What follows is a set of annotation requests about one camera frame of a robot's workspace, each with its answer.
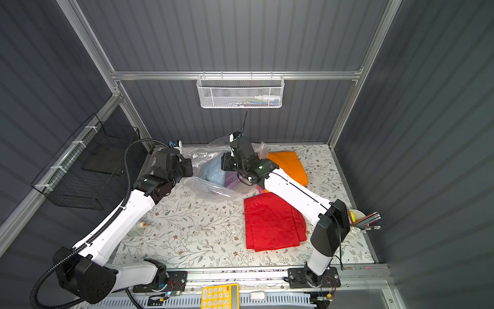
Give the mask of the orange trousers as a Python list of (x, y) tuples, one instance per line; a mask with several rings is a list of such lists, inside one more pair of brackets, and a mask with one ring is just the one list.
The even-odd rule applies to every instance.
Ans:
[(268, 158), (283, 169), (293, 180), (306, 187), (308, 177), (306, 171), (299, 160), (297, 153), (293, 151), (273, 152), (268, 154)]

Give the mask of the clear plastic vacuum bag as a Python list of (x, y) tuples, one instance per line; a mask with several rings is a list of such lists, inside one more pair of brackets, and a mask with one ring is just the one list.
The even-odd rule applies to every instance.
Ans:
[(198, 197), (213, 202), (225, 202), (254, 194), (256, 185), (245, 185), (238, 179), (236, 172), (221, 169), (222, 156), (230, 153), (228, 136), (198, 147), (182, 148), (184, 157), (192, 161), (193, 176), (185, 178), (181, 183)]

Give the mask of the red garment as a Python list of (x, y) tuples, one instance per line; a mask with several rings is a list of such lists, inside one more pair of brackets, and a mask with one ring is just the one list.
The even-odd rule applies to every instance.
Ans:
[(261, 251), (298, 247), (307, 240), (306, 220), (273, 193), (244, 200), (246, 248)]

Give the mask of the pink trousers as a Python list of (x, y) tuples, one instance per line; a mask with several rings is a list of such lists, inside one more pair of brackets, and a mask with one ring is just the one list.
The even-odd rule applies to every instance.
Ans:
[(257, 191), (259, 194), (265, 194), (266, 193), (266, 191), (263, 188), (261, 188), (260, 186), (257, 185), (256, 188), (257, 188)]

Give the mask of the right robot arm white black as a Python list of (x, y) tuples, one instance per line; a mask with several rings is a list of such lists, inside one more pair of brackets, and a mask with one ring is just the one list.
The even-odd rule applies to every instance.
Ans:
[(350, 231), (345, 203), (311, 192), (306, 171), (293, 151), (260, 159), (251, 147), (237, 148), (222, 155), (221, 168), (264, 191), (244, 201), (246, 248), (276, 251), (310, 241), (313, 251), (306, 276), (318, 285)]

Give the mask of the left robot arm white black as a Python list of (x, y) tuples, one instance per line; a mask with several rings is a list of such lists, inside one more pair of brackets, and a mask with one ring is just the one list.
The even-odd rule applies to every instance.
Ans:
[(109, 263), (113, 251), (141, 218), (169, 195), (181, 179), (193, 176), (192, 163), (179, 147), (157, 145), (119, 205), (72, 249), (54, 255), (59, 285), (82, 301), (95, 304), (112, 292), (133, 286), (167, 290), (167, 267), (152, 258), (123, 265)]

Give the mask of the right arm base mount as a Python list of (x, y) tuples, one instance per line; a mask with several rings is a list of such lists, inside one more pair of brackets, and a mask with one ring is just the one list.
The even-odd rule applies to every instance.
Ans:
[(283, 281), (292, 289), (297, 288), (339, 288), (340, 277), (335, 267), (327, 267), (322, 275), (317, 275), (307, 265), (289, 268)]

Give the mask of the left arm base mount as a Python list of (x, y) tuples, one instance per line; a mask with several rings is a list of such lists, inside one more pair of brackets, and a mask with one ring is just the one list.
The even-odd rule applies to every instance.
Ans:
[(185, 290), (189, 274), (187, 271), (170, 271), (163, 263), (150, 258), (145, 258), (144, 261), (156, 266), (157, 272), (149, 284), (134, 286), (134, 293), (183, 292)]

